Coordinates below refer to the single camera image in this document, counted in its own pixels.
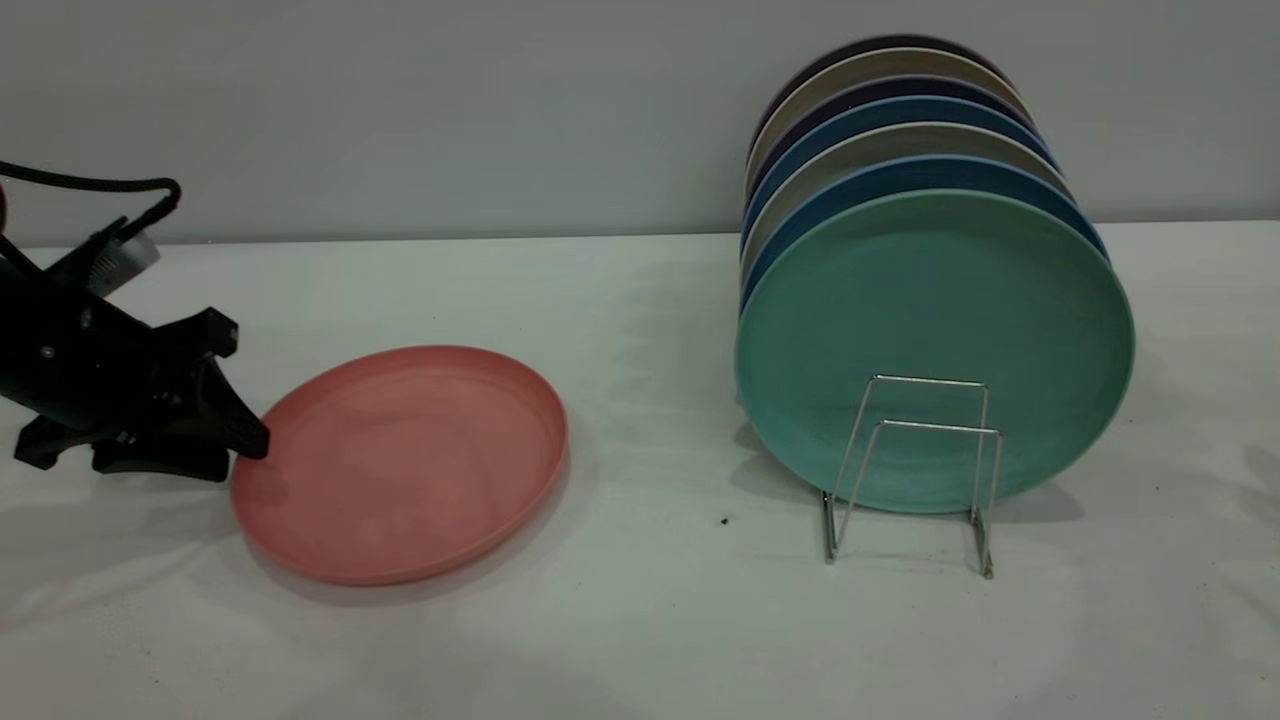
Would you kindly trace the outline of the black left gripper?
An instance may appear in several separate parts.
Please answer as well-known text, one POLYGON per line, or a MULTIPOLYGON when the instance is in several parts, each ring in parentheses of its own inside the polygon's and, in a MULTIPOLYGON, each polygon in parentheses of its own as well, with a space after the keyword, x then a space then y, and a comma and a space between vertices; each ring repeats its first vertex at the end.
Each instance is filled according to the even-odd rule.
POLYGON ((223 483, 228 450, 256 460, 270 451, 270 429, 218 364, 238 340, 236 322, 211 307, 151 327, 87 290, 4 263, 3 396, 35 413, 15 459, 47 470, 88 446, 100 474, 223 483))

